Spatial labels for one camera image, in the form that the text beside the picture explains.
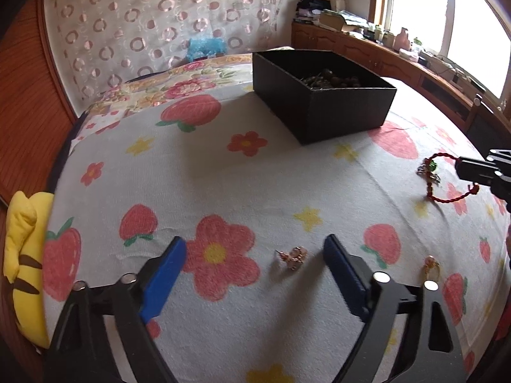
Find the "brown wooden cabinet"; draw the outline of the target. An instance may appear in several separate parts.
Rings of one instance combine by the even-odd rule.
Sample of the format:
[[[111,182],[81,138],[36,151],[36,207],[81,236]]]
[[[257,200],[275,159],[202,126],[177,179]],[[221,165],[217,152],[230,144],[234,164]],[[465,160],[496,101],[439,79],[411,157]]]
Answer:
[[[483,150],[510,146],[510,122],[483,100],[473,100],[437,73],[400,57],[375,42],[312,24],[292,23],[291,45],[296,49],[331,50],[382,77],[399,79],[432,102],[469,140]]]

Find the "window with wooden frame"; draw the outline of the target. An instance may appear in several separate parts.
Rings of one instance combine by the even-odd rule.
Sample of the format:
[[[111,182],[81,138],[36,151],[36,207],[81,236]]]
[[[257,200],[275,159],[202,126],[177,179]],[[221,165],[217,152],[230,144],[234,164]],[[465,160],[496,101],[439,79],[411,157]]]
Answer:
[[[374,22],[439,56],[503,103],[510,94],[510,23],[489,0],[376,0]]]

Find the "small gold earring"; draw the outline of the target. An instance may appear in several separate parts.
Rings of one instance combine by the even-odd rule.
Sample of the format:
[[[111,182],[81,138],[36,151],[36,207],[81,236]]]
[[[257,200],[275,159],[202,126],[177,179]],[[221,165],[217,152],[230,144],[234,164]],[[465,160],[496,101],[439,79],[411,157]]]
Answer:
[[[428,255],[423,263],[423,280],[438,283],[441,277],[441,266],[437,259]]]

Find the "green gem silver charm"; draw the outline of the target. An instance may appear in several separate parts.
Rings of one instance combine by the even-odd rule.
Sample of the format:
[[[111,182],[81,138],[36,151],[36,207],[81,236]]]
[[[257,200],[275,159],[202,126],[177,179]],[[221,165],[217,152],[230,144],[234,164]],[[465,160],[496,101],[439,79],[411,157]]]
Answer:
[[[425,158],[416,169],[416,174],[422,177],[427,183],[438,185],[441,181],[440,176],[436,173],[438,165],[434,160]]]

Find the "pink bottle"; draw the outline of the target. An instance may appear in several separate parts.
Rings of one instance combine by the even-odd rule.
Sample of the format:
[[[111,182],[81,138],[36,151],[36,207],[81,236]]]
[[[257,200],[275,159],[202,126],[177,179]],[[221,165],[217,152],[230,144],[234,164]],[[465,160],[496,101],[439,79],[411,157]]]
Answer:
[[[402,28],[401,31],[395,36],[393,50],[399,52],[400,50],[410,50],[410,40],[408,29]]]

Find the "pink circle pattern curtain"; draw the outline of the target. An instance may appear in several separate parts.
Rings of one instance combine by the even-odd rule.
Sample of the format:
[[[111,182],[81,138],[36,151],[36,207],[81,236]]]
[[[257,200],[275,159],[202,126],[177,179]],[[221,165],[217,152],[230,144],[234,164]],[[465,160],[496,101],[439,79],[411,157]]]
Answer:
[[[189,45],[266,48],[281,0],[44,0],[50,46],[75,108],[121,83],[182,64]]]

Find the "black open jewelry box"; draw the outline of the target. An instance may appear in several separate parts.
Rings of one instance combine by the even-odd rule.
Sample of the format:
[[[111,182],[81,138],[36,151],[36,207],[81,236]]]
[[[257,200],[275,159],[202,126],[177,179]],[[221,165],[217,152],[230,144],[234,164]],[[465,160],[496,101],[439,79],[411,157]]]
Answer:
[[[253,88],[302,145],[383,125],[397,88],[332,51],[276,49],[252,54]]]

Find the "yellow striped plush toy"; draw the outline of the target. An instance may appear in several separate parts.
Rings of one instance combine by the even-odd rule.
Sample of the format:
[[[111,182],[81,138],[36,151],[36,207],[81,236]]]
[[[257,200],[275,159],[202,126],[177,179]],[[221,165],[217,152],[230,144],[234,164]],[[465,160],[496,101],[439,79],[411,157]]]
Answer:
[[[17,328],[35,346],[50,346],[43,310],[42,259],[54,195],[22,191],[11,199],[6,216],[4,276],[12,288]]]

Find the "rose gold earring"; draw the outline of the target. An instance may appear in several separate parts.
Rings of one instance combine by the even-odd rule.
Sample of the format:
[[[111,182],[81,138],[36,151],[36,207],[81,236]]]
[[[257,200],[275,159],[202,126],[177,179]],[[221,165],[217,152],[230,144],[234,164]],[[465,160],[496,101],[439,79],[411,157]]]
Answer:
[[[289,252],[275,251],[278,258],[291,272],[297,271],[304,264],[308,256],[308,250],[303,246],[296,246]]]

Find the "floral quilt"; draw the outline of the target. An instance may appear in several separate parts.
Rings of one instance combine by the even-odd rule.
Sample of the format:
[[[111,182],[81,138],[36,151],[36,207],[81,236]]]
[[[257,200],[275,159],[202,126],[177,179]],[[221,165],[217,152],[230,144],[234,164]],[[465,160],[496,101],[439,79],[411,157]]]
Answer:
[[[99,101],[87,109],[89,117],[118,116],[161,106],[224,86],[252,82],[251,54],[221,56],[194,61],[152,77],[123,83],[105,92]]]

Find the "blue plush item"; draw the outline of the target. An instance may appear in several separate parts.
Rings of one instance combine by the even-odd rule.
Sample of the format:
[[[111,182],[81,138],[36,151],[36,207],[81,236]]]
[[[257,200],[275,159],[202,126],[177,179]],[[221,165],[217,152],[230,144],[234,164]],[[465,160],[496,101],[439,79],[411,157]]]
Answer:
[[[187,61],[196,61],[203,58],[223,56],[227,53],[227,46],[221,38],[191,39],[187,49]]]

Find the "strawberry flower print bedsheet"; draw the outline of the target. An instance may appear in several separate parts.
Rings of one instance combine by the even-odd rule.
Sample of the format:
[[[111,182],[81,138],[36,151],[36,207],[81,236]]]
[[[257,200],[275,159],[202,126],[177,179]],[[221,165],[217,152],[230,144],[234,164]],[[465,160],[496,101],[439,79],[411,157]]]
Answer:
[[[149,329],[181,382],[330,382],[361,330],[326,268],[336,235],[404,284],[428,255],[472,369],[510,287],[509,216],[488,189],[468,195],[465,135],[398,84],[382,127],[303,146],[248,85],[224,86],[122,118],[80,138],[56,188],[43,257],[53,331],[74,282],[112,284],[176,236],[187,260]],[[438,185],[416,174],[428,158]],[[276,250],[308,250],[287,269]]]

